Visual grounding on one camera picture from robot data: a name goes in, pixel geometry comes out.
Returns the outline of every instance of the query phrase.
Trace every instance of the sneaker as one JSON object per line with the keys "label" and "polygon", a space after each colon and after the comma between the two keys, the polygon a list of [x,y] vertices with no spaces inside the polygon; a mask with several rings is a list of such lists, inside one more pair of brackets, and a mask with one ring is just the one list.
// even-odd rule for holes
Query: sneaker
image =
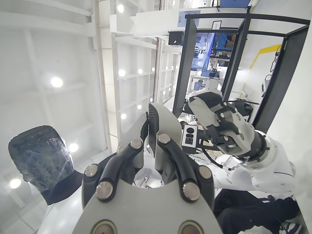
{"label": "sneaker", "polygon": [[280,228],[280,234],[301,234],[304,227],[299,223],[284,222]]}

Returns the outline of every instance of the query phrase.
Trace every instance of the metal bolt head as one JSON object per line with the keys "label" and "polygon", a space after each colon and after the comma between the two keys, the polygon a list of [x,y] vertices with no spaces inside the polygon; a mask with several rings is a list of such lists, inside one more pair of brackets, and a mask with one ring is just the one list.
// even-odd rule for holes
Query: metal bolt head
{"label": "metal bolt head", "polygon": [[117,229],[115,225],[109,220],[103,220],[97,223],[91,234],[116,234]]}
{"label": "metal bolt head", "polygon": [[96,196],[99,200],[105,200],[113,193],[113,185],[108,181],[103,181],[97,185]]}
{"label": "metal bolt head", "polygon": [[102,224],[94,230],[94,234],[114,234],[114,231],[108,224]]}
{"label": "metal bolt head", "polygon": [[200,234],[200,233],[201,231],[191,224],[186,225],[181,231],[181,234]]}
{"label": "metal bolt head", "polygon": [[170,137],[167,134],[161,134],[158,137],[160,143],[167,144],[170,141]]}
{"label": "metal bolt head", "polygon": [[178,234],[204,234],[204,231],[197,222],[186,221],[181,224]]}
{"label": "metal bolt head", "polygon": [[196,201],[199,198],[200,190],[194,182],[186,182],[183,185],[183,193],[187,199]]}
{"label": "metal bolt head", "polygon": [[125,148],[126,148],[125,145],[119,146],[119,147],[117,148],[117,153],[120,154]]}
{"label": "metal bolt head", "polygon": [[205,179],[208,179],[212,176],[211,170],[204,165],[199,166],[198,171],[200,176],[202,176]]}
{"label": "metal bolt head", "polygon": [[142,146],[142,142],[139,139],[131,141],[130,146],[134,149],[139,149]]}
{"label": "metal bolt head", "polygon": [[98,172],[98,165],[89,165],[85,170],[85,175],[87,177],[93,177]]}

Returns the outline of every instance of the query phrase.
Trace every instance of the blue sign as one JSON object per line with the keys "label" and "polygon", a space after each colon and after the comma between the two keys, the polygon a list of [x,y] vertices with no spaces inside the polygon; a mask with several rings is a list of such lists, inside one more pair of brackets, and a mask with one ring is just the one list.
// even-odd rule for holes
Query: blue sign
{"label": "blue sign", "polygon": [[[200,14],[200,11],[181,11],[179,12],[179,19],[177,22],[178,27],[186,27],[186,18],[185,15],[187,14]],[[194,19],[196,27],[198,27],[199,19]]]}

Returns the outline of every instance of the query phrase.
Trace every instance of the silver screw cap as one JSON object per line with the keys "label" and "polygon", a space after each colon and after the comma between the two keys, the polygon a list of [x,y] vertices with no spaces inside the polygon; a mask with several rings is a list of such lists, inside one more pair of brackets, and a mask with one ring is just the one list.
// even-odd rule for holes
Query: silver screw cap
{"label": "silver screw cap", "polygon": [[158,140],[160,143],[167,144],[170,141],[170,137],[167,134],[161,134],[159,135]]}
{"label": "silver screw cap", "polygon": [[199,198],[200,190],[194,182],[186,182],[183,185],[183,193],[187,199],[196,201]]}
{"label": "silver screw cap", "polygon": [[208,179],[212,176],[211,170],[204,165],[199,166],[198,170],[199,170],[199,174],[205,179]]}
{"label": "silver screw cap", "polygon": [[142,146],[142,142],[139,139],[131,141],[130,146],[134,149],[139,149]]}
{"label": "silver screw cap", "polygon": [[85,170],[85,175],[87,177],[93,177],[98,172],[98,166],[93,164],[89,165]]}
{"label": "silver screw cap", "polygon": [[110,197],[113,192],[113,185],[108,181],[103,181],[97,185],[96,196],[100,200],[105,200]]}

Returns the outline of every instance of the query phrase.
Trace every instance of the black wall-mounted box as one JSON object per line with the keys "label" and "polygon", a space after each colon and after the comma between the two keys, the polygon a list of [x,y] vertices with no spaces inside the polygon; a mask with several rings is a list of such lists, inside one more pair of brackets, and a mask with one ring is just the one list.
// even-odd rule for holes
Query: black wall-mounted box
{"label": "black wall-mounted box", "polygon": [[170,46],[183,46],[184,32],[183,31],[171,31],[169,32],[169,43]]}

